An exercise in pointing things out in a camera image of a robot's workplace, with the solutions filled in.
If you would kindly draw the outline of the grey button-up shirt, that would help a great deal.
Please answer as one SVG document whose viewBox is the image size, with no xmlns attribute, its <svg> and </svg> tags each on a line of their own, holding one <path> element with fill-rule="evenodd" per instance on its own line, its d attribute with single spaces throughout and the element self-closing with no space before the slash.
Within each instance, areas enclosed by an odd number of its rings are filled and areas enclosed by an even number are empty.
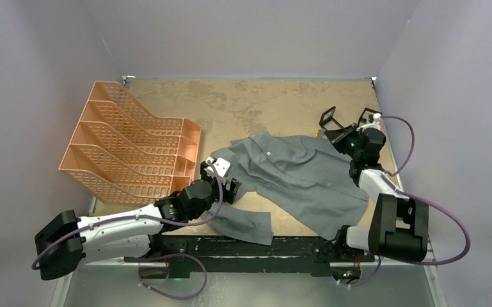
<svg viewBox="0 0 492 307">
<path fill-rule="evenodd" d="M 261 132 L 211 155 L 230 163 L 227 175 L 241 184 L 237 199 L 256 192 L 324 239 L 367 210 L 368 194 L 349 177 L 350 159 L 327 139 Z"/>
</svg>

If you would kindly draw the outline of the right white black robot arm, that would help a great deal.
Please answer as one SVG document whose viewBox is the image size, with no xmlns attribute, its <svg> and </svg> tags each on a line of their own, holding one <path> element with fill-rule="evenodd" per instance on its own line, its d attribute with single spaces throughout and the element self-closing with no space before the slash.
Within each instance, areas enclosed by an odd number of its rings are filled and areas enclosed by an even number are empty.
<svg viewBox="0 0 492 307">
<path fill-rule="evenodd" d="M 379 163 L 385 134 L 376 128 L 350 125 L 326 130 L 324 135 L 339 153 L 350 157 L 350 178 L 376 202 L 370 226 L 344 225 L 339 229 L 333 244 L 335 255 L 349 260 L 358 251 L 366 251 L 403 262 L 421 262 L 427 253 L 429 208 L 423 201 L 405 196 Z"/>
</svg>

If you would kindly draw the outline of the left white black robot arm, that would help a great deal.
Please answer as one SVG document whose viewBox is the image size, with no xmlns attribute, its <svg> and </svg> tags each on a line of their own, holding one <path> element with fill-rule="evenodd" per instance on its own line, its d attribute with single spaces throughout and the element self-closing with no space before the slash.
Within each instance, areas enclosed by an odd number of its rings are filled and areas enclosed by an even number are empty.
<svg viewBox="0 0 492 307">
<path fill-rule="evenodd" d="M 138 209 L 81 217 L 74 210 L 60 212 L 34 237 L 32 270 L 47 281 L 99 260 L 160 260 L 165 244 L 156 239 L 157 235 L 208 223 L 224 203 L 236 200 L 240 183 L 230 178 L 231 168 L 231 162 L 222 157 L 208 157 L 202 163 L 200 179 Z"/>
</svg>

